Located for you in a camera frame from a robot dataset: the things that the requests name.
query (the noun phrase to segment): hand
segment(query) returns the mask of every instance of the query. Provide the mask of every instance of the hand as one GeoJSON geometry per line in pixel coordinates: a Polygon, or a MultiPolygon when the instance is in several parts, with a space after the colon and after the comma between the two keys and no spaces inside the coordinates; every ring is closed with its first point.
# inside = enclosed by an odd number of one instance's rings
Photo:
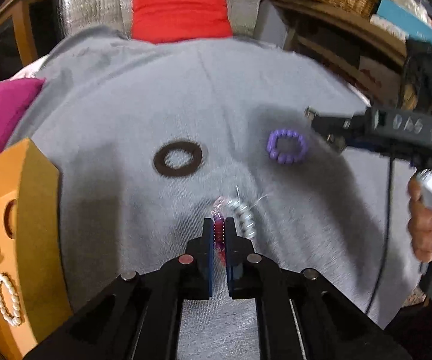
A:
{"type": "Polygon", "coordinates": [[[411,200],[409,211],[411,219],[407,225],[413,237],[412,247],[414,255],[419,261],[432,261],[432,210],[427,208],[421,198],[421,185],[413,176],[407,187],[411,200]]]}

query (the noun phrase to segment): blue box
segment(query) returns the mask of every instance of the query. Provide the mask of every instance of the blue box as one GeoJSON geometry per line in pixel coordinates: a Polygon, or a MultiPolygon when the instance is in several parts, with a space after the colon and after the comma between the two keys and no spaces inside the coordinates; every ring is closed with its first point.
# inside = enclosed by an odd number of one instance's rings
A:
{"type": "Polygon", "coordinates": [[[391,0],[382,0],[377,15],[407,32],[409,37],[431,42],[432,27],[420,21],[411,12],[406,11],[391,0]]]}

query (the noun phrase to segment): orange box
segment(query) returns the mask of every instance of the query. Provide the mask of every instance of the orange box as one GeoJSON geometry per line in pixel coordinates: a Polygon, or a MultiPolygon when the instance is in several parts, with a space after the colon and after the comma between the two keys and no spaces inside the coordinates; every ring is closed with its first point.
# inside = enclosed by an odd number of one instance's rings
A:
{"type": "Polygon", "coordinates": [[[59,254],[58,177],[30,139],[0,154],[0,273],[18,292],[22,320],[10,326],[0,312],[0,352],[8,360],[22,359],[72,315],[59,254]]]}

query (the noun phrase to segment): red cushion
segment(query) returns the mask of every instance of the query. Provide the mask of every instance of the red cushion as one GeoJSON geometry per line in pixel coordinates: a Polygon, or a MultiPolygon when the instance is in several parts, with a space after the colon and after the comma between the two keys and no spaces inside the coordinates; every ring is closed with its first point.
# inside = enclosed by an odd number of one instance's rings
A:
{"type": "Polygon", "coordinates": [[[151,43],[233,35],[226,0],[133,0],[131,34],[151,43]]]}

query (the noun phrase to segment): black cable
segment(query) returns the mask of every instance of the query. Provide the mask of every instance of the black cable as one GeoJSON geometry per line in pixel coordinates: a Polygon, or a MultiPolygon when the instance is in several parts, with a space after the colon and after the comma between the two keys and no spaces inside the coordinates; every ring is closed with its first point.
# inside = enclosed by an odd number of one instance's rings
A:
{"type": "Polygon", "coordinates": [[[391,156],[389,159],[389,174],[388,174],[388,194],[386,201],[386,229],[384,232],[384,244],[382,246],[382,260],[381,266],[379,268],[379,273],[377,274],[376,284],[374,285],[374,291],[372,292],[371,299],[369,300],[368,307],[366,308],[365,314],[368,315],[371,310],[374,299],[376,298],[377,290],[379,289],[382,274],[386,266],[386,260],[388,257],[389,249],[389,229],[391,226],[391,203],[392,203],[392,173],[394,168],[394,157],[391,156]]]}

